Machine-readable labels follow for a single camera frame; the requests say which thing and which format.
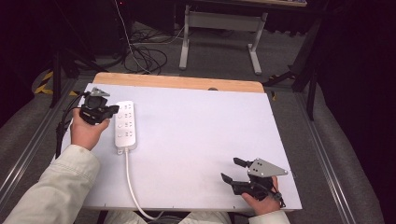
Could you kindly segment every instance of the white power strip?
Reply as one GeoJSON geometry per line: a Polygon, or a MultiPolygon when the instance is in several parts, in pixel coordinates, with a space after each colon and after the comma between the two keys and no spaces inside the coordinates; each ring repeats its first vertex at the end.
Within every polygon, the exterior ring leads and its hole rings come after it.
{"type": "Polygon", "coordinates": [[[119,113],[115,116],[115,143],[117,153],[120,155],[125,150],[136,148],[136,130],[134,126],[134,102],[122,101],[116,103],[120,106],[119,113]]]}

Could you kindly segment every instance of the white sleeve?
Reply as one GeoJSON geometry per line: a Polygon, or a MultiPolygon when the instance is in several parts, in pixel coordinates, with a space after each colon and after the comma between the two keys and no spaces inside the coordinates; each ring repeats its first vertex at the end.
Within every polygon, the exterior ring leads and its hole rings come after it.
{"type": "Polygon", "coordinates": [[[282,210],[268,213],[262,216],[251,217],[248,222],[250,224],[290,224],[288,217],[282,210]]]}
{"type": "Polygon", "coordinates": [[[29,188],[4,223],[73,223],[92,188],[100,163],[71,145],[29,188]]]}

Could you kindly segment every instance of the hand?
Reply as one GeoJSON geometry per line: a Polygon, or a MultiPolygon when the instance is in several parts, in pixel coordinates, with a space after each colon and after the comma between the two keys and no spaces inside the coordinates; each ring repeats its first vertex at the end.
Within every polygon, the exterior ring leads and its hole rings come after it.
{"type": "MultiPolygon", "coordinates": [[[[272,178],[274,187],[277,189],[277,178],[276,176],[273,176],[272,178]]],[[[247,202],[248,205],[250,205],[250,207],[253,208],[256,216],[272,213],[280,209],[280,202],[275,200],[271,196],[267,196],[263,200],[258,201],[257,199],[250,196],[248,193],[242,193],[242,198],[245,200],[245,202],[247,202]]]]}
{"type": "Polygon", "coordinates": [[[99,141],[100,134],[108,127],[109,119],[91,125],[79,116],[79,108],[73,109],[73,123],[70,126],[71,144],[87,148],[91,151],[99,141]]]}

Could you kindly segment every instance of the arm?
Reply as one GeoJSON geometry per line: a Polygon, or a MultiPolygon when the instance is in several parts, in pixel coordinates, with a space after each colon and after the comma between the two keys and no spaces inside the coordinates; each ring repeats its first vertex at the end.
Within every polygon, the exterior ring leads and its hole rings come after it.
{"type": "MultiPolygon", "coordinates": [[[[274,187],[277,189],[277,178],[273,176],[274,187]]],[[[242,198],[254,209],[256,217],[251,217],[250,224],[290,224],[284,211],[280,210],[279,201],[271,196],[267,196],[261,201],[257,201],[247,193],[242,194],[242,198]]]]}
{"type": "Polygon", "coordinates": [[[90,150],[109,120],[91,126],[73,111],[71,143],[22,196],[5,223],[73,223],[99,171],[90,150]]]}

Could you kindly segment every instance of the power strip switch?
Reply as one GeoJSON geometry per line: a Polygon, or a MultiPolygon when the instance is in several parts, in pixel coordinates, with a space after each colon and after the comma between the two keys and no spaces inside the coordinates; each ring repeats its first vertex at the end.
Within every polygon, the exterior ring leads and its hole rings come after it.
{"type": "Polygon", "coordinates": [[[134,125],[134,102],[122,101],[116,103],[120,106],[119,113],[115,116],[115,143],[117,153],[120,155],[126,149],[136,148],[136,130],[134,125]]]}

